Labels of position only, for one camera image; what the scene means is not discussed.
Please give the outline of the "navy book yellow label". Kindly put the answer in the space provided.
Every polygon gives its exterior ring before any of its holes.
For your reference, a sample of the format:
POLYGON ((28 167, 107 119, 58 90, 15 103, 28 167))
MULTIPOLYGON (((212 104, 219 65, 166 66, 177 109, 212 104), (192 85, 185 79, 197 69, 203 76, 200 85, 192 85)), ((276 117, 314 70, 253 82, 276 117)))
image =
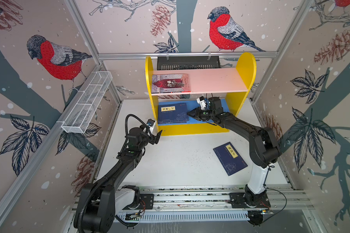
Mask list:
POLYGON ((158 107, 159 124, 186 123, 189 121, 186 103, 160 105, 158 107))

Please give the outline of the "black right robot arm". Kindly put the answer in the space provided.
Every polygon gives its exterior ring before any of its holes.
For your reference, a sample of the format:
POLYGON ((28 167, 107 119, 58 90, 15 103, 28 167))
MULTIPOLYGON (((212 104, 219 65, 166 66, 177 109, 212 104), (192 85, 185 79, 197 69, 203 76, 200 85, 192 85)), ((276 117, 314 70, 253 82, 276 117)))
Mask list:
POLYGON ((273 129, 259 127, 237 118, 223 110, 218 97, 197 99, 199 107, 189 111, 188 116, 195 120, 218 125, 242 136, 249 142, 249 156, 253 162, 252 172, 245 187, 245 203, 249 207, 261 204, 266 195, 266 179, 271 165, 280 157, 280 147, 273 129))

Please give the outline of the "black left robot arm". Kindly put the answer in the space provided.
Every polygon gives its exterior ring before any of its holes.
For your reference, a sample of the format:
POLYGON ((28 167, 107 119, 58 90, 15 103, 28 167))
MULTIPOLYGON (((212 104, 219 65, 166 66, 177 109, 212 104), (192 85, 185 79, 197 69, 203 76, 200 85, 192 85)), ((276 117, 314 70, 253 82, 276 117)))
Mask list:
POLYGON ((127 189, 132 196, 128 201, 122 202, 121 208, 117 207, 117 192, 126 176, 141 161, 145 147, 148 144, 157 144, 161 134, 162 131, 159 131, 153 135, 149 128, 144 130, 144 125, 127 132, 123 147, 118 153, 117 164, 101 179, 86 184, 81 190, 73 224, 79 233, 107 233, 120 210, 129 205, 139 205, 138 187, 125 185, 121 188, 121 191, 127 189))

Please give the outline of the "red silver illustrated book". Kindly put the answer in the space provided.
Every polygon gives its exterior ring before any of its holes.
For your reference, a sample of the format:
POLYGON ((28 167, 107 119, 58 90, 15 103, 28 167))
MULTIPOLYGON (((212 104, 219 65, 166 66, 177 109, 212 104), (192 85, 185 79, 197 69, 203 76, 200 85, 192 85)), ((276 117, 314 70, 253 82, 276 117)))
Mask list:
POLYGON ((151 92, 155 94, 191 92, 187 74, 152 75, 151 92))

